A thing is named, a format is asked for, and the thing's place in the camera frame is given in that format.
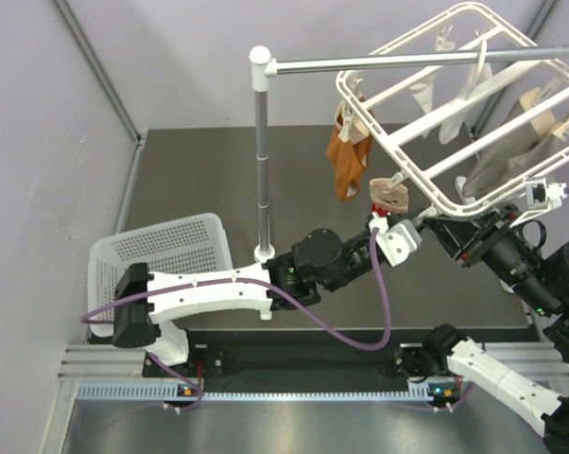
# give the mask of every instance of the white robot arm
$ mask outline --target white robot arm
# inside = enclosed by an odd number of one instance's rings
[[[398,363],[405,375],[463,376],[522,417],[549,452],[569,453],[569,398],[513,372],[453,326],[435,328]]]
[[[112,344],[144,347],[166,365],[188,360],[186,332],[172,320],[201,312],[254,309],[265,320],[271,312],[294,309],[278,292],[299,305],[320,301],[317,285],[335,291],[371,270],[371,231],[378,233],[379,263],[397,266],[421,245],[418,230],[427,228],[443,249],[463,266],[488,265],[523,300],[542,315],[559,314],[547,334],[569,363],[569,242],[546,260],[509,225],[513,210],[494,210],[479,219],[427,218],[417,228],[408,219],[373,218],[368,229],[343,243],[335,232],[317,229],[293,245],[290,253],[246,268],[203,274],[151,272],[147,264],[128,268],[117,286],[117,298],[136,300],[114,309]],[[549,391],[490,357],[450,325],[430,333],[423,343],[421,375],[461,375],[525,419],[551,452],[569,452],[569,398]],[[399,363],[405,376],[417,364]]]

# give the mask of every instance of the metal table surface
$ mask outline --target metal table surface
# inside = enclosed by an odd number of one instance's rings
[[[150,408],[134,413],[92,445],[80,442],[74,430],[78,418],[82,436],[93,438],[135,405],[77,402],[63,454],[547,452],[522,419],[477,388],[453,414],[379,402],[207,402],[180,416]]]
[[[277,253],[319,226],[332,228],[342,239],[364,228],[370,212],[364,187],[352,201],[339,203],[331,164],[325,156],[331,127],[274,127],[268,130],[272,240]],[[422,167],[469,143],[461,131],[447,145],[438,132],[405,145]],[[235,267],[252,263],[257,244],[255,209],[254,129],[164,130],[148,133],[135,184],[126,230],[175,218],[213,212],[221,217]],[[454,167],[437,178],[440,187],[456,197],[454,178],[466,174],[473,162]],[[397,168],[373,145],[365,182],[391,176]],[[427,204],[427,198],[409,185],[410,208]],[[399,328],[432,327],[451,323],[463,327],[525,327],[520,300],[505,293],[483,265],[462,270],[448,259],[436,240],[424,233],[423,245],[403,266],[383,273],[392,308],[392,325]],[[382,328],[377,286],[371,275],[362,276],[335,293],[322,292],[312,309],[338,328]],[[266,323],[253,311],[200,314],[185,319],[191,329],[308,329],[314,325],[301,313],[281,311]]]

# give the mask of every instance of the gray cloth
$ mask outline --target gray cloth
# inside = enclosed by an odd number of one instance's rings
[[[553,156],[562,149],[564,142],[554,134],[549,134],[539,145],[531,151],[508,160],[508,171],[504,176],[506,183],[531,167]]]
[[[505,123],[523,114],[520,101],[509,112]],[[502,180],[508,172],[508,161],[529,151],[539,140],[539,134],[530,122],[498,140],[482,151],[482,155],[463,185],[463,197],[483,197]]]

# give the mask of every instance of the metal pole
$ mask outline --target metal pole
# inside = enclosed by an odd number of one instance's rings
[[[356,69],[467,64],[477,62],[479,55],[479,50],[458,50],[418,55],[382,55],[316,61],[276,61],[272,68],[268,68],[267,74],[269,76],[280,76],[282,74],[323,73]],[[560,57],[569,57],[569,45],[488,50],[485,53],[485,62],[552,60]]]
[[[544,27],[547,25],[547,22],[549,22],[549,20],[553,16],[559,4],[560,0],[544,0],[541,3],[541,7],[537,11],[534,18],[532,19],[530,27],[526,32],[526,36],[529,39],[535,41],[539,37]],[[496,95],[493,95],[489,98],[488,102],[486,103],[486,106],[484,106],[484,110],[475,121],[474,132],[476,136],[479,136],[484,130],[484,128],[486,128],[486,125],[491,119],[492,114],[496,109],[496,106],[498,105],[499,101],[501,100],[507,89],[508,87],[503,87],[503,89],[497,92]]]
[[[269,195],[267,192],[267,92],[255,92],[255,146],[257,160],[257,231],[259,252],[269,253]]]
[[[266,262],[276,253],[269,242],[269,194],[267,192],[267,65],[272,56],[261,45],[254,47],[250,54],[253,91],[255,92],[255,159],[257,163],[257,235],[259,244],[254,257],[257,262]]]
[[[116,93],[114,86],[111,83],[108,74],[104,70],[102,63],[100,63],[99,58],[94,52],[92,45],[90,44],[85,32],[83,31],[80,23],[78,22],[77,16],[73,12],[72,8],[68,4],[67,0],[51,0],[52,5],[56,9],[56,12],[63,20],[66,28],[73,37],[75,44],[78,46],[79,50],[83,54],[83,58],[87,61],[87,65],[92,71],[97,83],[101,87],[104,95],[111,103],[112,108],[116,112],[119,120],[123,124],[123,128],[127,131],[131,139],[135,142],[140,142],[142,140],[142,135],[135,128],[133,120],[129,116],[127,109],[123,105],[121,98]]]

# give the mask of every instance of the gray wall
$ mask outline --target gray wall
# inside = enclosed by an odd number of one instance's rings
[[[141,130],[253,124],[249,51],[266,45],[280,60],[366,55],[459,3],[456,0],[70,0],[131,117]],[[485,0],[521,30],[541,4]],[[457,28],[467,35],[473,29]],[[411,51],[431,51],[434,40]],[[440,81],[453,97],[465,79]],[[384,90],[404,71],[379,74],[368,88]],[[327,125],[340,98],[335,74],[273,80],[272,125]],[[383,123],[421,113],[410,96],[378,112]]]
[[[0,1],[0,453],[40,441],[132,150],[49,1]]]

